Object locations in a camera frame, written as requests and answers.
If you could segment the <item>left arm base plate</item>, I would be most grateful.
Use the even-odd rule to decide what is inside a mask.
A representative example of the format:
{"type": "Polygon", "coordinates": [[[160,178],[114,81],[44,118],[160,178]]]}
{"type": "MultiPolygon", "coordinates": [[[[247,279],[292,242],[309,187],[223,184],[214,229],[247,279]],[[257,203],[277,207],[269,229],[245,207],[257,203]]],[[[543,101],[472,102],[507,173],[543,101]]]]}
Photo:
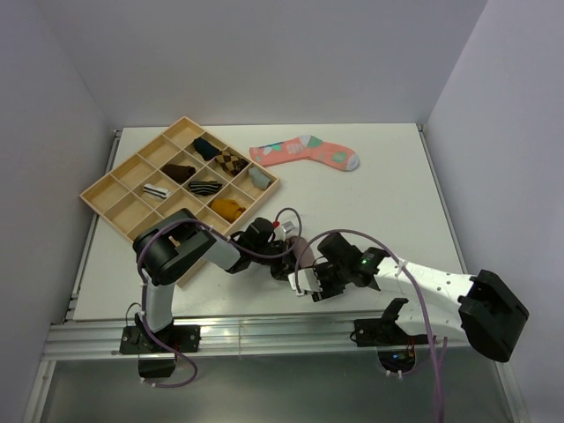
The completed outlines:
{"type": "MultiPolygon", "coordinates": [[[[200,341],[198,325],[169,325],[155,333],[163,344],[181,353],[196,353],[200,341]]],[[[156,344],[145,333],[143,326],[127,326],[122,331],[119,353],[123,355],[167,353],[167,349],[156,344]]]]}

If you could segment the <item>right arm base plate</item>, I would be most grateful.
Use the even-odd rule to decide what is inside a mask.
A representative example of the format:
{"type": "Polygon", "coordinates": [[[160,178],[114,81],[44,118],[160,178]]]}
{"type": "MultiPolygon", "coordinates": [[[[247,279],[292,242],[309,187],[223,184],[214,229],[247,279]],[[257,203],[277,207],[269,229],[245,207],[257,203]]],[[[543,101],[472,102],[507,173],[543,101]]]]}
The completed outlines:
{"type": "Polygon", "coordinates": [[[380,318],[354,320],[350,339],[358,347],[428,344],[426,335],[408,335],[395,323],[385,322],[380,318]]]}

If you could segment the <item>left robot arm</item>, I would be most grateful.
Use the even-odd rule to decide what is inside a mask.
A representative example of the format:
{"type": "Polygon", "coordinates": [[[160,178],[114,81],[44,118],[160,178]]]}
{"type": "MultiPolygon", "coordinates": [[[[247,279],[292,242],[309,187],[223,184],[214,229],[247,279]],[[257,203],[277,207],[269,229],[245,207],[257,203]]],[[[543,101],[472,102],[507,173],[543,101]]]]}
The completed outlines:
{"type": "Polygon", "coordinates": [[[294,228],[291,222],[257,218],[245,230],[224,235],[182,208],[144,230],[133,242],[142,279],[141,309],[136,314],[139,343],[151,352],[176,346],[174,287],[201,260],[229,274],[259,263],[270,267],[274,278],[287,276],[299,262],[294,228]]]}

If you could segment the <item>white sock with black stripes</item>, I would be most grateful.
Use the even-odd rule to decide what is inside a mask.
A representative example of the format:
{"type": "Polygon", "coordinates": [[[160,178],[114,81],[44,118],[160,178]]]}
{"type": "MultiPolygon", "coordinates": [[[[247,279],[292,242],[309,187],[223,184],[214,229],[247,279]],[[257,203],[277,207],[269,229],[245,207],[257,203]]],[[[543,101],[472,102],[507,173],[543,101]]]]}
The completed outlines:
{"type": "Polygon", "coordinates": [[[142,186],[142,191],[150,197],[159,200],[166,200],[170,196],[170,190],[146,183],[142,186]]]}

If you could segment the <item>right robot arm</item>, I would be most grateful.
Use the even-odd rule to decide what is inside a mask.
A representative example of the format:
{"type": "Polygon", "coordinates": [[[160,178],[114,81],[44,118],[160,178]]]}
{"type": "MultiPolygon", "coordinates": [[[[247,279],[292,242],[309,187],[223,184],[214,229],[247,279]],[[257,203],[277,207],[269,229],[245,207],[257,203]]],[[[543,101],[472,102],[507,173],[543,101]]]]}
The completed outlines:
{"type": "Polygon", "coordinates": [[[490,360],[509,361],[530,316],[494,272],[476,275],[436,270],[394,256],[387,249],[360,250],[341,233],[317,247],[320,264],[299,271],[298,287],[324,301],[353,284],[389,294],[378,321],[382,343],[397,345],[427,333],[469,343],[490,360]]]}

